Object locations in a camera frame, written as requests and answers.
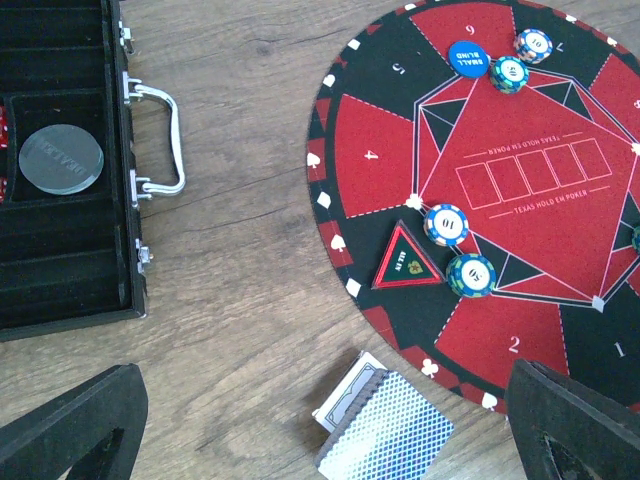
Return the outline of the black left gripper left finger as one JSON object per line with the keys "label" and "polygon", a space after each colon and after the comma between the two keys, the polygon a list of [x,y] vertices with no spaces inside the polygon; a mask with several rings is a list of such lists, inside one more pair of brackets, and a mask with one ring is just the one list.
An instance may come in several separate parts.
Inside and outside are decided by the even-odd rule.
{"label": "black left gripper left finger", "polygon": [[139,367],[114,365],[1,428],[3,479],[128,479],[148,416]]}

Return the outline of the black poker chip case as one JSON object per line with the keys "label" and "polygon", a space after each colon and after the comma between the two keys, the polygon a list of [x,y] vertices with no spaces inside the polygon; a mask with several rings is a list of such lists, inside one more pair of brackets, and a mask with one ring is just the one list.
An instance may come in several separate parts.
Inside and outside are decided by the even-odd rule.
{"label": "black poker chip case", "polygon": [[[132,203],[127,58],[115,1],[1,5],[1,338],[11,341],[142,317],[140,214]],[[24,142],[71,124],[100,145],[97,180],[72,195],[39,190],[20,171]]]}

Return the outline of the triangular all in button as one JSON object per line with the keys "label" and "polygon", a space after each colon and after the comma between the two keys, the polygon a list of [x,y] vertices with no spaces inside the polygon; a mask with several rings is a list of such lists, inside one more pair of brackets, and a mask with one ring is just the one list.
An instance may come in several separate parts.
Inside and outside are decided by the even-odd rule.
{"label": "triangular all in button", "polygon": [[438,285],[444,274],[404,221],[398,220],[372,281],[372,289]]}

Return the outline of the red die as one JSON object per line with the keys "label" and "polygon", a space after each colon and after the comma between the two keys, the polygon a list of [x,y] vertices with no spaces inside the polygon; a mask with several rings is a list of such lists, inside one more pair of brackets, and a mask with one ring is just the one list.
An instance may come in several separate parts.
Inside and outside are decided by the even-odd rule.
{"label": "red die", "polygon": [[6,109],[0,106],[0,148],[7,149],[9,143],[8,119]]}
{"label": "red die", "polygon": [[7,188],[7,179],[4,177],[1,177],[0,178],[0,203],[1,204],[5,200],[6,188]]}

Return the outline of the blue small blind button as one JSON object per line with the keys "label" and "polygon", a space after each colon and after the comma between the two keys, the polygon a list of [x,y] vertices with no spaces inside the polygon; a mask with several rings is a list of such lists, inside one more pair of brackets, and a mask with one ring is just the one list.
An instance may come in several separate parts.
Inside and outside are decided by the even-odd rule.
{"label": "blue small blind button", "polygon": [[449,48],[448,60],[457,74],[466,78],[480,78],[488,72],[491,57],[477,43],[462,40]]}

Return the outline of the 10 chips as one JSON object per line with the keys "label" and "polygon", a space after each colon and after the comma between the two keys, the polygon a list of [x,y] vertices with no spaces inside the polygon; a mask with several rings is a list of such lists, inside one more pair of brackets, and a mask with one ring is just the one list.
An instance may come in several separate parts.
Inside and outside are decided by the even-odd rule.
{"label": "10 chips", "polygon": [[437,204],[426,214],[423,229],[428,238],[440,246],[461,244],[469,233],[466,214],[453,204]]}
{"label": "10 chips", "polygon": [[536,28],[522,30],[514,39],[517,57],[528,64],[539,64],[553,52],[551,38]]}

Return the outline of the red die middle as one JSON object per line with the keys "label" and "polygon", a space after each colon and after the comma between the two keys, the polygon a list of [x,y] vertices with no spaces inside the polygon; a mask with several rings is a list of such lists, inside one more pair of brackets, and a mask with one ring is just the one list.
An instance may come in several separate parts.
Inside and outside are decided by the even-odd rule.
{"label": "red die middle", "polygon": [[8,119],[6,109],[0,106],[0,148],[7,149],[9,143]]}

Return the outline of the red die near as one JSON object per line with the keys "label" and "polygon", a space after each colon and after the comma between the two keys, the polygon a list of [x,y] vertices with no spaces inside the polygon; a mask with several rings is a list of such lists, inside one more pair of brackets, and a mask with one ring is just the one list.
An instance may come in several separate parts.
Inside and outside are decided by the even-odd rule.
{"label": "red die near", "polygon": [[7,179],[4,177],[1,177],[0,178],[0,203],[1,204],[5,200],[6,188],[7,188]]}

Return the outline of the round red black poker mat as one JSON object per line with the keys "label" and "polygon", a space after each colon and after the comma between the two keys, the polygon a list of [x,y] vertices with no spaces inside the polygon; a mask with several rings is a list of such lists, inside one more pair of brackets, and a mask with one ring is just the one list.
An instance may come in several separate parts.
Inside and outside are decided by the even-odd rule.
{"label": "round red black poker mat", "polygon": [[[536,28],[553,52],[498,91],[457,74],[457,41],[517,57]],[[503,412],[514,362],[536,361],[639,406],[639,62],[597,29],[531,1],[415,1],[336,57],[307,144],[309,192],[337,275],[375,330],[428,379]],[[440,246],[427,212],[453,204],[466,239]],[[402,220],[444,274],[372,289]],[[459,296],[446,267],[476,253],[490,295]]]}

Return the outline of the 50 chips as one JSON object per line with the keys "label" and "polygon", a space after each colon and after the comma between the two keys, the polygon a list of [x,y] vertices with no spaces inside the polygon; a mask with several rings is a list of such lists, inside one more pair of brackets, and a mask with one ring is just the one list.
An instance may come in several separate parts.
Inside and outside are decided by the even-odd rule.
{"label": "50 chips", "polygon": [[493,264],[476,253],[453,258],[446,267],[446,278],[456,294],[468,298],[490,295],[497,282]]}
{"label": "50 chips", "polygon": [[518,93],[529,81],[527,66],[517,57],[502,56],[490,67],[489,78],[501,93]]}

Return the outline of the clear acrylic dealer button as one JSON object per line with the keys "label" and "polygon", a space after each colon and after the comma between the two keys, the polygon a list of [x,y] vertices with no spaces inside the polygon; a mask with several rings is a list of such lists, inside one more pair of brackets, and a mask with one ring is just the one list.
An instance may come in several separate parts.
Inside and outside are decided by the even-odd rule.
{"label": "clear acrylic dealer button", "polygon": [[88,131],[54,124],[31,134],[19,151],[23,176],[53,195],[71,195],[90,187],[101,175],[104,153]]}

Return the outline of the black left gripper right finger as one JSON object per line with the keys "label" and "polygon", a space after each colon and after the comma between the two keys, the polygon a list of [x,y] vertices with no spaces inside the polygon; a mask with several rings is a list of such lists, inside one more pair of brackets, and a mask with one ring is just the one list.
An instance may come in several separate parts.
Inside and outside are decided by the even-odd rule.
{"label": "black left gripper right finger", "polygon": [[639,414],[630,408],[524,359],[505,402],[528,479],[639,477]]}

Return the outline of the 50 chips mat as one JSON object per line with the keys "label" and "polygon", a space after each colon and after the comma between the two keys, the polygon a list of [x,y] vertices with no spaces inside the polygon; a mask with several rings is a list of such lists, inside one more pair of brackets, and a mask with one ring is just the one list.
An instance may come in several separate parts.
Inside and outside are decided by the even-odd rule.
{"label": "50 chips mat", "polygon": [[633,229],[631,244],[637,254],[640,254],[640,226]]}

